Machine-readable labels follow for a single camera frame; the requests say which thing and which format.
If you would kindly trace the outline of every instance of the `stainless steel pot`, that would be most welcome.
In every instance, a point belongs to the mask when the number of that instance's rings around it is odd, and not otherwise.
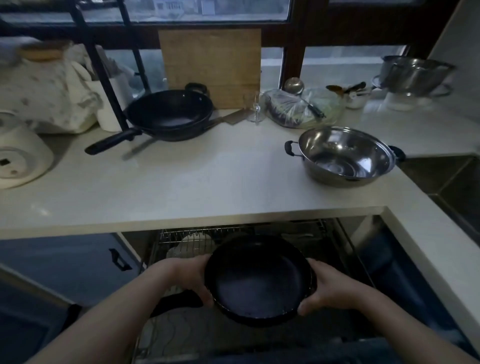
[[[449,85],[442,84],[456,69],[452,64],[405,56],[386,56],[383,60],[380,75],[372,81],[375,87],[395,94],[413,94],[418,97],[447,96],[453,91]],[[440,85],[446,91],[432,94]]]
[[[292,152],[298,143],[300,154]],[[285,143],[290,156],[301,157],[307,173],[333,187],[358,187],[390,172],[405,154],[359,130],[328,126],[304,132],[298,142]]]

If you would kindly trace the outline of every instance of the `black wok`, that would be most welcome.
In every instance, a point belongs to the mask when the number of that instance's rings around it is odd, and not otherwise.
[[[252,327],[281,324],[297,314],[316,284],[308,261],[287,241],[240,236],[220,245],[205,267],[205,286],[232,320]],[[164,297],[151,317],[178,307],[201,307],[193,291]]]
[[[131,128],[92,144],[85,152],[95,155],[143,133],[170,142],[199,136],[209,128],[213,112],[212,100],[206,94],[205,85],[190,83],[184,90],[143,96],[125,110]]]

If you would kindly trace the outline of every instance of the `cabinet handle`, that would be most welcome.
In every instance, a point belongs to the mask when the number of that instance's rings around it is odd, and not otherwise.
[[[118,269],[120,269],[122,272],[126,270],[131,270],[132,267],[125,261],[125,259],[123,259],[120,256],[120,253],[116,249],[111,248],[109,250],[110,250],[110,253],[112,253],[112,263],[115,264],[118,267]]]

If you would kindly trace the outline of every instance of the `cutting board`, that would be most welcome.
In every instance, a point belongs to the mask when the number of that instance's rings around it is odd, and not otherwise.
[[[159,30],[158,37],[170,89],[202,83],[217,109],[242,108],[243,95],[260,90],[260,29]]]

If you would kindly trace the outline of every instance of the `glass cup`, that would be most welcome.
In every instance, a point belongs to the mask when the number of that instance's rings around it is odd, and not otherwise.
[[[263,119],[265,119],[265,113],[260,106],[261,94],[258,91],[251,91],[243,94],[243,107],[246,110],[251,110],[252,114],[246,117],[248,121],[254,122],[258,125]]]

